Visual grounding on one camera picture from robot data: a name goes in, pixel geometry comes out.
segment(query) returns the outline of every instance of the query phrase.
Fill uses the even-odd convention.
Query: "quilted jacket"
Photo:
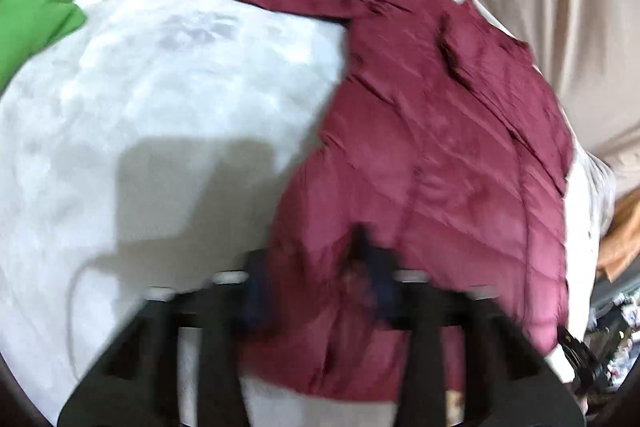
[[[562,196],[573,146],[527,45],[471,1],[241,1],[348,29],[322,147],[273,223],[278,327],[244,346],[248,367],[301,393],[396,398],[406,338],[372,318],[347,256],[354,223],[436,285],[494,286],[548,353],[566,320]],[[449,386],[460,389],[462,343],[451,330],[443,341]]]

